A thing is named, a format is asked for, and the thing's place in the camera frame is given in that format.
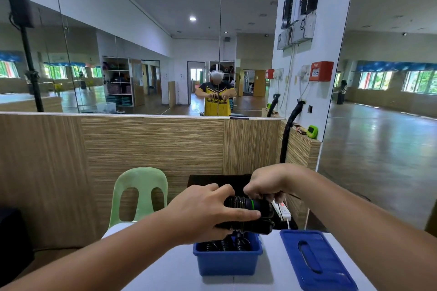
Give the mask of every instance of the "yellow shirt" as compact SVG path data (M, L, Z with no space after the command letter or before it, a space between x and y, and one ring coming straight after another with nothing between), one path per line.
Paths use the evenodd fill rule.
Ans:
M226 90L233 89L232 85L225 82L221 82L219 85L214 85L211 82L203 83L199 86L203 92L206 93L218 93L222 95ZM205 116L230 116L231 106L229 105L229 99L223 101L221 98L205 98Z

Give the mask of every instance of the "green plastic chair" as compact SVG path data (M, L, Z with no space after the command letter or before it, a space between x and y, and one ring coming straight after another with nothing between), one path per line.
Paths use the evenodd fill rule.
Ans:
M167 178L162 171L151 167L129 169L115 181L109 227L122 222L120 220L120 201L123 191L127 188L136 188L139 193L133 222L137 222L146 215L153 213L152 190L155 188L161 189L164 194L164 207L167 206L168 185Z

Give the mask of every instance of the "blue plastic box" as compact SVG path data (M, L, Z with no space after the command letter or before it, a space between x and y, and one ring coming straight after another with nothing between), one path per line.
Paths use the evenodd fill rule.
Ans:
M248 252L200 252L199 243L193 246L201 276L253 275L263 247L258 234L247 233L252 251Z

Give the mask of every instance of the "fire alarm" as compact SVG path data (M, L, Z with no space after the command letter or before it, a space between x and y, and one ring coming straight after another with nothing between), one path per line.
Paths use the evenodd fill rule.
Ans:
M333 68L334 62L332 61L314 62L311 65L309 80L315 82L330 82Z

